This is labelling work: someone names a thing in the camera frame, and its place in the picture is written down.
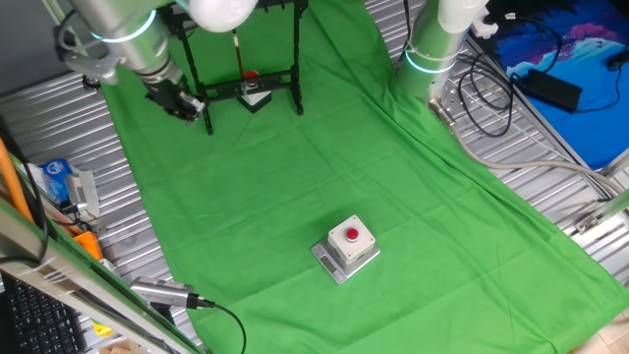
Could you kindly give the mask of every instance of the gray hose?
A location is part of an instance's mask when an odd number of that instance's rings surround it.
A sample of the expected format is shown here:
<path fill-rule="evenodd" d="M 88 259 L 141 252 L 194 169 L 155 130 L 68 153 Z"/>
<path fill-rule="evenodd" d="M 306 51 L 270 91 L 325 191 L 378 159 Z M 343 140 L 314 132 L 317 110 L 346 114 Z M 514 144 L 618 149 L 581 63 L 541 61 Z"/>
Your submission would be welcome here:
<path fill-rule="evenodd" d="M 611 181 L 609 178 L 599 174 L 598 172 L 595 172 L 589 168 L 580 166 L 578 164 L 572 163 L 572 162 L 564 162 L 564 161 L 530 161 L 530 162 L 521 162 L 521 163 L 497 163 L 497 162 L 491 162 L 491 161 L 487 161 L 485 159 L 482 159 L 480 157 L 478 157 L 475 153 L 473 153 L 470 148 L 465 144 L 465 142 L 463 141 L 463 138 L 461 137 L 461 133 L 459 133 L 459 131 L 456 129 L 456 125 L 453 125 L 450 127 L 450 131 L 452 132 L 452 135 L 454 135 L 454 138 L 456 138 L 456 140 L 459 142 L 459 144 L 461 145 L 461 148 L 463 148 L 463 150 L 471 157 L 473 158 L 476 162 L 483 164 L 489 168 L 495 168 L 495 169 L 519 169 L 519 168 L 533 168 L 533 167 L 539 167 L 539 166 L 551 166 L 551 167 L 561 167 L 561 168 L 568 168 L 577 172 L 581 172 L 581 173 L 585 173 L 588 176 L 596 179 L 597 181 L 605 184 L 606 186 L 609 186 L 609 188 L 611 188 L 614 192 L 616 192 L 617 195 L 621 195 L 624 190 L 618 186 L 617 184 L 615 184 L 613 181 Z"/>

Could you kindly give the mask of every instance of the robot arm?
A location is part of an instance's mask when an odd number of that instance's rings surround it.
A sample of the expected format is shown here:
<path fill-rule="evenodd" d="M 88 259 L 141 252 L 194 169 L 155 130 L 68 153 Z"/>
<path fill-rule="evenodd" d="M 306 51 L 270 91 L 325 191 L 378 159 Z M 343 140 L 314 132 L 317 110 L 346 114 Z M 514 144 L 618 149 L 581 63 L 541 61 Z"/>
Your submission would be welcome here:
<path fill-rule="evenodd" d="M 449 71 L 456 62 L 468 29 L 473 27 L 473 31 L 482 36 L 497 30 L 497 26 L 482 25 L 487 14 L 487 1 L 427 1 L 415 19 L 397 73 L 398 82 L 408 93 L 424 104 L 443 95 Z"/>
<path fill-rule="evenodd" d="M 77 47 L 66 40 L 65 24 L 55 33 L 58 53 L 70 69 L 91 79 L 115 85 L 116 66 L 132 70 L 148 90 L 147 99 L 167 113 L 194 122 L 206 103 L 190 93 L 183 71 L 170 56 L 168 31 L 157 16 L 164 0 L 70 0 L 74 10 L 91 29 L 94 40 Z M 257 0 L 180 1 L 200 27 L 227 31 L 240 25 Z M 81 49 L 102 43 L 108 54 L 90 58 Z"/>

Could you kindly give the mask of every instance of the red button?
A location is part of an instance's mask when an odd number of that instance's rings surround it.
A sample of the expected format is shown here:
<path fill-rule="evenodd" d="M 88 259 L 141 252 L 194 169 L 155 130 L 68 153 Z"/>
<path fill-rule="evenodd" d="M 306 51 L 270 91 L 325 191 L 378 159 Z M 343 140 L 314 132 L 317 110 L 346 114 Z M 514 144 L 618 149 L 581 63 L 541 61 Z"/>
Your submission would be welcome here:
<path fill-rule="evenodd" d="M 357 229 L 349 229 L 345 233 L 345 236 L 347 236 L 348 240 L 354 241 L 354 240 L 358 239 L 358 230 Z"/>
<path fill-rule="evenodd" d="M 253 79 L 257 77 L 257 71 L 256 70 L 250 70 L 247 73 L 245 73 L 245 79 Z"/>

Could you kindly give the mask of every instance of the blue cloth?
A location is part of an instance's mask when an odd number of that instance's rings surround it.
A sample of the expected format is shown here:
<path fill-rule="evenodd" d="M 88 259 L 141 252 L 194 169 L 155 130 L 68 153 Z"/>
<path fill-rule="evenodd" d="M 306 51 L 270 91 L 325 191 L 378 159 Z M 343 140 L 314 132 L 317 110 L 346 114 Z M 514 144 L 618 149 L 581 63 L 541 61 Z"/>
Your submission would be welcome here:
<path fill-rule="evenodd" d="M 556 30 L 564 47 L 549 74 L 583 89 L 579 109 L 606 106 L 616 99 L 618 72 L 606 68 L 607 58 L 629 42 L 629 21 L 607 1 L 574 1 L 573 11 L 551 11 L 536 19 Z M 556 48 L 551 36 L 522 24 L 497 40 L 507 74 L 525 77 L 529 69 L 548 67 Z M 565 141 L 594 169 L 607 166 L 629 148 L 629 65 L 619 82 L 620 101 L 612 108 L 570 114 L 531 99 Z"/>

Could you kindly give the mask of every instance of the green cloth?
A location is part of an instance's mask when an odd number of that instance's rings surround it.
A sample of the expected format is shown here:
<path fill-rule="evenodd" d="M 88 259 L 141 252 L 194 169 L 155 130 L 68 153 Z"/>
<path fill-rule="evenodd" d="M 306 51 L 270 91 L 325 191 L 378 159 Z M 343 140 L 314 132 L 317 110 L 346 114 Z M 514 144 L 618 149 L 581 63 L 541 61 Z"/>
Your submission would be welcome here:
<path fill-rule="evenodd" d="M 287 69 L 291 28 L 292 6 L 256 11 L 239 28 L 245 70 Z M 145 101 L 133 73 L 104 88 L 175 280 L 234 311 L 248 353 L 564 353 L 629 306 L 400 91 L 361 1 L 311 1 L 301 40 L 303 117 L 288 90 L 255 115 L 224 101 L 208 137 Z M 191 43 L 205 83 L 237 79 L 231 33 Z M 337 285 L 311 246 L 354 213 L 381 254 Z M 212 352 L 240 352 L 230 317 L 189 314 Z"/>

